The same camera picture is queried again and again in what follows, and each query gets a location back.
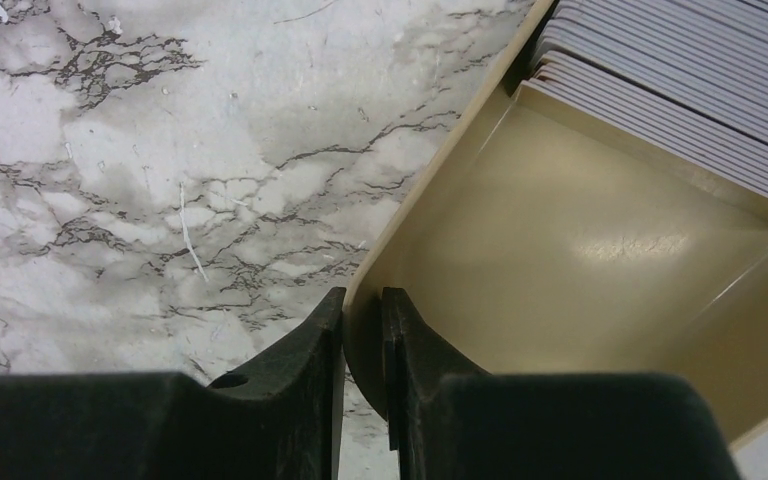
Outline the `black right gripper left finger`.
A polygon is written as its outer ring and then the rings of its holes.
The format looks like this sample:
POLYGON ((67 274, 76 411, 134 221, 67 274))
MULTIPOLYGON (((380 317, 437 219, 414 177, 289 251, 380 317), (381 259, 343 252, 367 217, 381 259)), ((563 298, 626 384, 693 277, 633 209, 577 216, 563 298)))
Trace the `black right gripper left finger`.
POLYGON ((0 479, 333 479, 345 292, 202 385, 180 372, 0 375, 0 479))

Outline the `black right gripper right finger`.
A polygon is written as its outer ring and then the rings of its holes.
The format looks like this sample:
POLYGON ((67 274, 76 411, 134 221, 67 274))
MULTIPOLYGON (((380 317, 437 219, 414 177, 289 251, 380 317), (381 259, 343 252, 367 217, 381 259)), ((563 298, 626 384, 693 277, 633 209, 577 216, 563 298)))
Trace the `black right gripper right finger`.
POLYGON ((381 298, 389 443, 404 479, 736 479, 702 397, 661 373, 493 375, 381 298))

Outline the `beige oval card tray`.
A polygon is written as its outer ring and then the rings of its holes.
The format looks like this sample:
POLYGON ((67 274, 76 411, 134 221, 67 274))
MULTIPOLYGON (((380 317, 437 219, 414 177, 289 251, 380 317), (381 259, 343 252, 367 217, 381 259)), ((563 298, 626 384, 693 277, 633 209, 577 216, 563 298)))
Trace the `beige oval card tray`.
POLYGON ((768 430, 768 198, 529 84, 537 1, 346 300, 346 358, 385 408, 377 309, 404 289, 493 373, 668 372, 731 445, 768 430))

